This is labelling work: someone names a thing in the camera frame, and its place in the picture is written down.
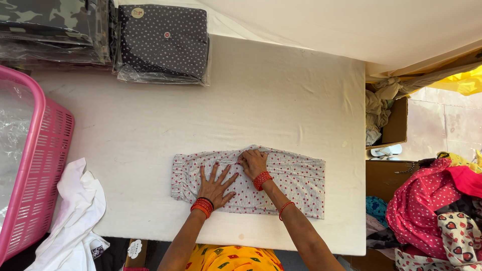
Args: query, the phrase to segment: hand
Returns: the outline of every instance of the hand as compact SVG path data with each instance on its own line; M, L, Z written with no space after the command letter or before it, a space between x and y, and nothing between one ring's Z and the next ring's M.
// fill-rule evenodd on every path
M206 177L204 175L204 168L206 166L201 167L201 188L199 189L199 194L198 198L204 197L208 198L213 204L214 204L214 210L223 207L228 200L232 199L236 192L230 192L226 196L223 197L224 191L236 180L238 177L238 173L236 173L233 177L229 178L226 183L222 184L224 181L224 178L226 178L226 175L228 174L229 169L231 168L231 165L228 165L224 170L223 173L219 176L217 181L215 181L216 178L216 172L219 164L216 162L213 166L213 170L211 172L211 176L209 177L209 181L206 181Z
M244 168L244 173L251 180L258 177L258 175L266 170L266 160L268 154L259 152L257 149L246 150L238 157L238 164Z

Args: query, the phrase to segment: red bangle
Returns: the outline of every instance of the red bangle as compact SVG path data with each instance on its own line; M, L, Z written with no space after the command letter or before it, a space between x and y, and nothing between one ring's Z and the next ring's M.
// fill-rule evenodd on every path
M191 212L194 209L199 209L202 212L204 212L206 214L206 219L208 219L211 216L211 213L213 212L213 205L209 200L199 198L191 206Z
M265 172L261 172L256 178L254 178L253 180L253 184L254 184L254 188L256 188L256 190L258 191L261 191L263 190L263 188L261 187L261 185L266 182L267 180L269 179L273 179L273 177L271 177L269 175L269 172L268 171L265 171Z
M286 203L285 205L283 205L283 207L281 207L281 210L280 210L280 220L283 221L283 219L281 219L281 213L283 212L283 209L290 203L293 203L294 206L296 206L296 204L294 202L288 202Z

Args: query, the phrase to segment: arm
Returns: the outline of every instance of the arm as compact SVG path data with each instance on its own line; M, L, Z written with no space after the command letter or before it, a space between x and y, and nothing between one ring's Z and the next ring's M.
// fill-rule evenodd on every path
M267 159L268 154L266 153L248 150L241 154L238 163L243 166L244 173L251 180L254 180L260 173L266 171ZM266 181L261 187L278 210L281 210L290 201L273 180ZM321 271L345 270L335 259L306 216L294 204L289 204L283 209L281 218L308 269Z
M214 204L214 210L224 206L230 200L235 192L230 192L223 197L224 191L236 180L238 174L235 174L225 184L222 184L224 178L228 174L230 166L223 170L217 181L215 180L218 164L213 166L209 181L204 176L204 167L201 167L201 188L199 189L198 198L205 197ZM193 209L187 217L179 233L167 249L162 258L158 271L183 271L186 269L187 262L192 253L192 248L196 244L199 232L206 220L206 214L198 209Z

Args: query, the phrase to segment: yellow plastic bag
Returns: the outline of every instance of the yellow plastic bag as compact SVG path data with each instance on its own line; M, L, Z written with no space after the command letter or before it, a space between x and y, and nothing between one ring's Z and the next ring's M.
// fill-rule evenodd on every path
M464 96L482 92L482 66L449 76L428 87L455 91Z

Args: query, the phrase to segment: pink plastic basket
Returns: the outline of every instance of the pink plastic basket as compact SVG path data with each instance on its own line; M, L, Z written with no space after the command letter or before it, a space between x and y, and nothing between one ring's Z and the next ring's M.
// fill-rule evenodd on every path
M0 232L0 265L38 241L49 229L74 129L67 109L45 97L39 84L0 66L0 80L28 87L35 106L17 179Z

